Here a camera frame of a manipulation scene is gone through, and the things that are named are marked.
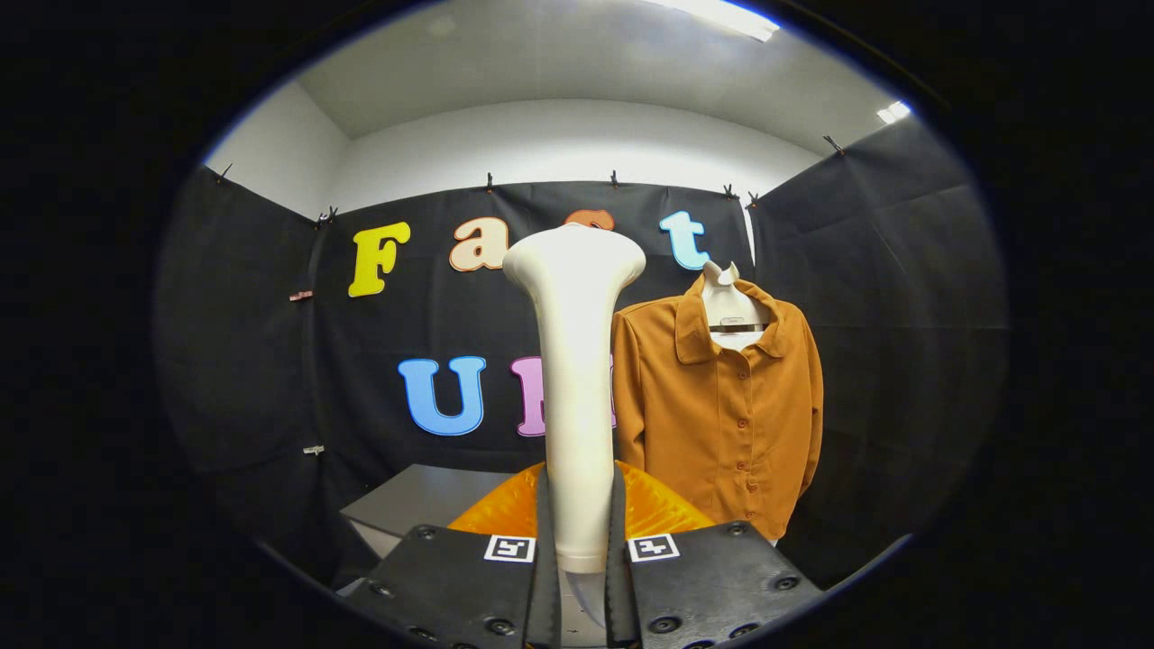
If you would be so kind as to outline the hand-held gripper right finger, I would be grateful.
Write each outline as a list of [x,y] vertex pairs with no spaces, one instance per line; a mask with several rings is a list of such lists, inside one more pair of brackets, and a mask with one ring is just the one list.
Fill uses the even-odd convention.
[[713,525],[655,478],[615,465],[606,559],[613,648],[735,648],[820,597],[747,521]]

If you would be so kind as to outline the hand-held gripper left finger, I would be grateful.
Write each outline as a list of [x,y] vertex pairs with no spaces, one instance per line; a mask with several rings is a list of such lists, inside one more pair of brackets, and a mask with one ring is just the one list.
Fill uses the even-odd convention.
[[345,599],[411,648],[557,648],[548,478],[415,465],[345,510],[391,546]]

